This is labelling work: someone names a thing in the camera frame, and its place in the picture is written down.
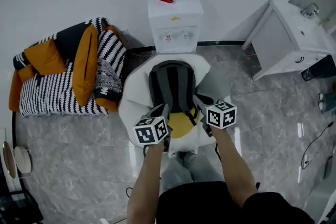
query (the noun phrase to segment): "round yellow cushion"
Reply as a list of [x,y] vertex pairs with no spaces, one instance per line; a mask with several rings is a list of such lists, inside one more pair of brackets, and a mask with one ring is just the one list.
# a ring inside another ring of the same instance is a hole
[[[193,108],[190,111],[190,113],[191,115],[194,115],[195,108]],[[199,116],[199,112],[197,112],[197,117],[195,118],[195,122],[198,121],[198,116]],[[183,137],[184,135],[189,133],[194,127],[189,117],[183,112],[171,113],[168,125],[173,129],[172,134],[171,134],[172,139]]]

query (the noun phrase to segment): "person's left arm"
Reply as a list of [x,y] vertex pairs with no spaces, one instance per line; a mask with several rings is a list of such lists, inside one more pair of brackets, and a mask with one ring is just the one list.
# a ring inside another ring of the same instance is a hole
[[163,143],[151,145],[127,207],[127,223],[154,224],[160,189]]

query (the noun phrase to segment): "bathroom vanity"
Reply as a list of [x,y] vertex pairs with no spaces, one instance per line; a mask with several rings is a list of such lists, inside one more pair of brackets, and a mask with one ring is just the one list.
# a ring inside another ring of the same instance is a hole
[[258,80],[268,74],[301,72],[336,52],[336,44],[318,16],[308,18],[293,4],[270,0],[265,14],[243,45],[256,51],[261,70]]

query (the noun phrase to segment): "black shirt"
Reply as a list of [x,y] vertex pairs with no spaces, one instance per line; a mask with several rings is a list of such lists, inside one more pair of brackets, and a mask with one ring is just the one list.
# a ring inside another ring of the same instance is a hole
[[159,197],[157,224],[175,223],[307,223],[314,221],[278,193],[257,193],[242,208],[224,182],[190,183]]

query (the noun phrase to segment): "faucet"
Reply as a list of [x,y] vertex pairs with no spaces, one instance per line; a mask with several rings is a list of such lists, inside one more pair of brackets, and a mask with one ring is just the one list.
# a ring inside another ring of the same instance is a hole
[[303,16],[306,16],[308,18],[311,18],[312,16],[316,15],[319,13],[319,6],[316,5],[315,3],[311,3],[308,5],[308,7],[303,8],[300,13]]

